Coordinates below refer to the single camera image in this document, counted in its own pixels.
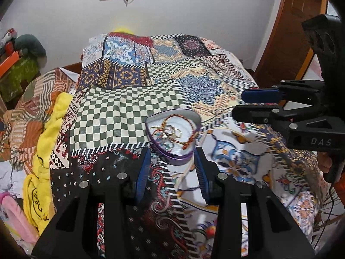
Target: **bolt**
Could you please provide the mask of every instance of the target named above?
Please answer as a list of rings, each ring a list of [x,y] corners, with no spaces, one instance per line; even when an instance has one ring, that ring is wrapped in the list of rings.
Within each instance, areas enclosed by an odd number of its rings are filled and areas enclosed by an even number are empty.
[[[221,179],[221,180],[225,180],[228,178],[228,175],[224,172],[221,172],[221,173],[218,173],[218,178]]]
[[[87,186],[89,186],[89,182],[82,181],[79,183],[79,187],[85,189]]]
[[[291,128],[292,130],[293,129],[296,130],[298,128],[298,125],[296,123],[291,123],[291,124],[289,124],[289,128]]]
[[[126,172],[120,172],[118,175],[117,175],[117,178],[118,179],[125,179],[127,177],[127,173]]]
[[[266,183],[265,182],[263,182],[263,181],[258,181],[258,182],[256,182],[256,186],[258,186],[260,189],[263,189],[263,188],[265,188],[267,185],[266,185]]]

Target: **pink object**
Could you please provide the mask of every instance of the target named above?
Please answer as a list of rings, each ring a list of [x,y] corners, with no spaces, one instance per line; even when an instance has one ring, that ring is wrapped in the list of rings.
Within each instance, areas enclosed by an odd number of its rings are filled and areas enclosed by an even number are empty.
[[[0,203],[12,224],[13,228],[20,235],[21,239],[29,243],[36,243],[39,234],[37,229],[32,226],[18,203],[11,197],[8,192],[0,194]]]

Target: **patchwork bedspread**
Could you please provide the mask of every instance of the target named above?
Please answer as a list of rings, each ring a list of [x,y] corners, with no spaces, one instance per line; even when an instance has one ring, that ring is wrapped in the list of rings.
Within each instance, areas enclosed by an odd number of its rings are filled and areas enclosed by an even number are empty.
[[[202,118],[197,138],[206,157],[238,181],[265,181],[311,239],[327,184],[316,156],[290,150],[267,125],[231,117],[241,92],[256,83],[239,60],[214,42],[185,34],[138,37],[124,33],[90,39],[76,94],[50,158],[54,205],[63,209],[80,181],[103,186],[149,145],[147,116],[188,108]],[[201,197],[193,161],[162,162],[152,152],[144,199],[127,207],[138,258],[210,258],[217,207]],[[99,204],[98,249],[105,256],[104,204]],[[242,255],[248,223],[242,210]]]

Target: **purple box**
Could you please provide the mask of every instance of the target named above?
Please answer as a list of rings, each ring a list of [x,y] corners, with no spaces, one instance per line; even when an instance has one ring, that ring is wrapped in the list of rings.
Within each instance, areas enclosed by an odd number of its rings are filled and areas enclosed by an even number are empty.
[[[165,119],[172,114],[179,114],[179,115],[182,115],[185,118],[189,119],[196,126],[195,131],[199,132],[199,130],[201,128],[201,118],[197,113],[195,113],[194,111],[191,111],[189,109],[172,109],[172,110],[159,112],[157,114],[153,114],[153,115],[147,117],[146,121],[145,121],[146,132],[147,132],[147,136],[150,139],[152,148],[156,151],[158,156],[163,161],[165,161],[166,163],[171,164],[171,165],[183,165],[183,164],[186,164],[192,158],[193,152],[195,149],[195,141],[192,142],[191,147],[188,147],[188,149],[185,150],[185,153],[182,153],[181,155],[172,154],[172,153],[166,151],[165,149],[163,149],[162,147],[160,147],[158,145],[158,143],[153,139],[151,132],[149,131],[149,124],[150,123],[152,123],[153,121],[156,121],[156,120]]]

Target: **wooden door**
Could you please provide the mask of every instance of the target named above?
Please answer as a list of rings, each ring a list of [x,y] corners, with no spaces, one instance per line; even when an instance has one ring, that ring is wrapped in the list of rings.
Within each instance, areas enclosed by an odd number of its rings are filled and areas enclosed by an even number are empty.
[[[322,0],[282,0],[267,47],[255,71],[261,88],[294,80],[310,45],[301,22],[320,14]]]

